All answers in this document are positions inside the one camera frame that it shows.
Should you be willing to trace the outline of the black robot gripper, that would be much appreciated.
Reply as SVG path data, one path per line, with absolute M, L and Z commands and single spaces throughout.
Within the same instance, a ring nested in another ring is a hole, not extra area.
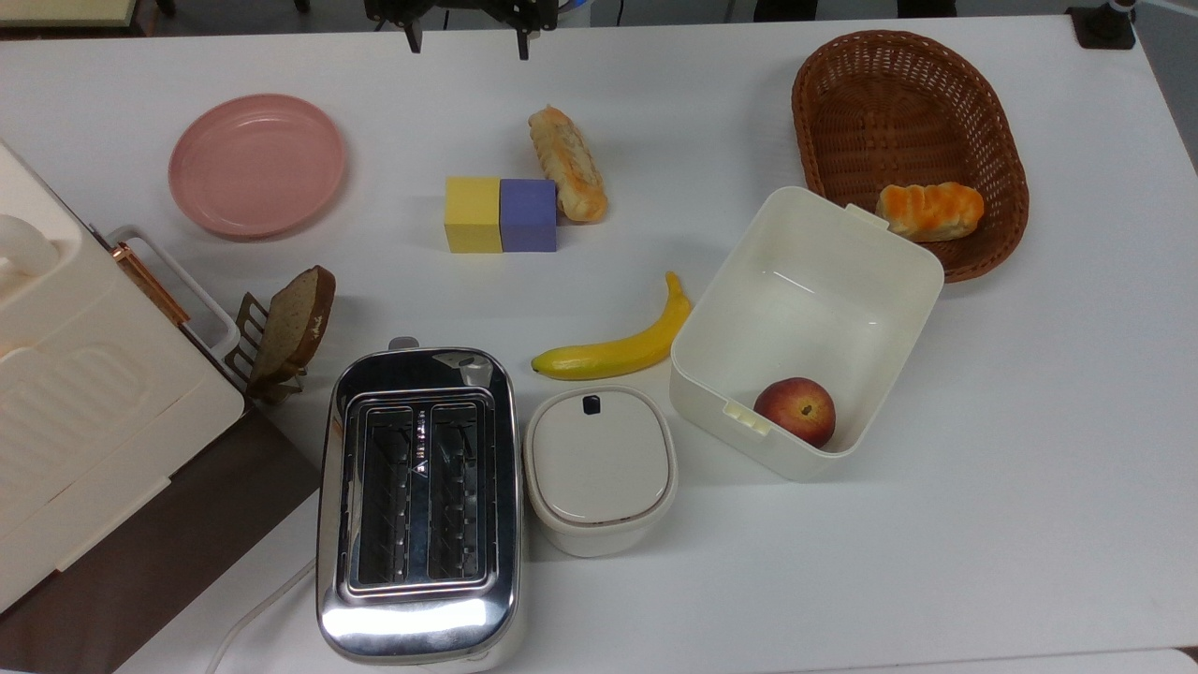
M 388 22 L 403 28 L 415 54 L 422 51 L 423 30 L 419 19 L 434 8 L 480 11 L 495 22 L 515 29 L 521 61 L 530 59 L 533 31 L 553 30 L 561 1 L 365 1 L 365 14 L 373 22 Z

